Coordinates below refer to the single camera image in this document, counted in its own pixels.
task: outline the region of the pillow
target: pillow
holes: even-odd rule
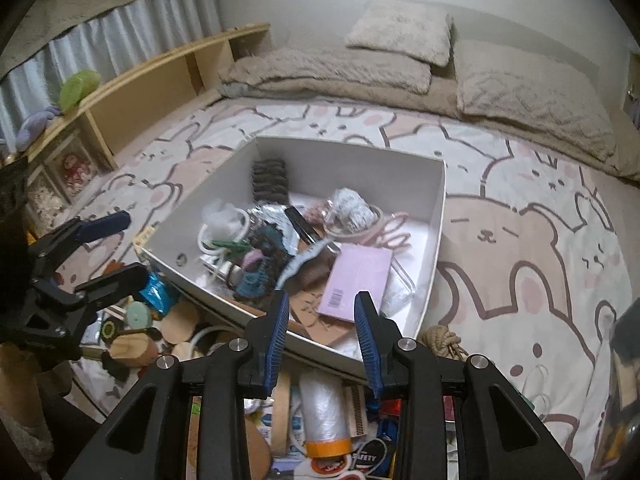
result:
[[[371,0],[345,38],[348,47],[386,50],[446,66],[453,18],[437,6],[403,0]]]
[[[541,54],[484,41],[454,49],[458,108],[548,132],[605,162],[616,150],[609,117],[587,76]]]

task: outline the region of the purple book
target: purple book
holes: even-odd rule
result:
[[[361,290],[380,310],[394,253],[390,249],[342,244],[327,281],[318,314],[353,323],[353,300]]]

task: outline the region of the patterned bedding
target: patterned bedding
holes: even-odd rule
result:
[[[367,105],[227,100],[169,128],[109,179],[81,216],[126,209],[132,226],[77,251],[62,269],[65,285],[111,259],[135,261],[133,237],[253,136],[443,158],[446,220],[425,327],[446,324],[469,353],[492,359],[578,469],[590,470],[609,394],[609,330],[631,304],[631,286],[592,170],[523,141]]]

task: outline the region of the curtain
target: curtain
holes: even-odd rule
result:
[[[58,100],[62,83],[82,68],[102,83],[167,50],[220,32],[216,0],[136,0],[50,41],[0,83],[0,142],[15,150],[28,117]]]

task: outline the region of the white box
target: white box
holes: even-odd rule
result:
[[[416,293],[392,319],[403,336],[415,338],[427,309],[442,232],[445,166],[436,158],[327,140],[259,137],[233,154],[168,216],[145,245],[149,259],[194,301],[243,328],[254,316],[206,288],[209,271],[196,243],[200,212],[214,198],[241,208],[251,206],[252,164],[271,157],[286,162],[293,204],[324,199],[335,189],[350,187],[386,214],[409,214],[403,229],[412,234],[412,247],[396,257],[414,281]],[[186,263],[179,255],[186,256]],[[285,352],[351,378],[366,378],[361,361],[292,332],[287,332]]]

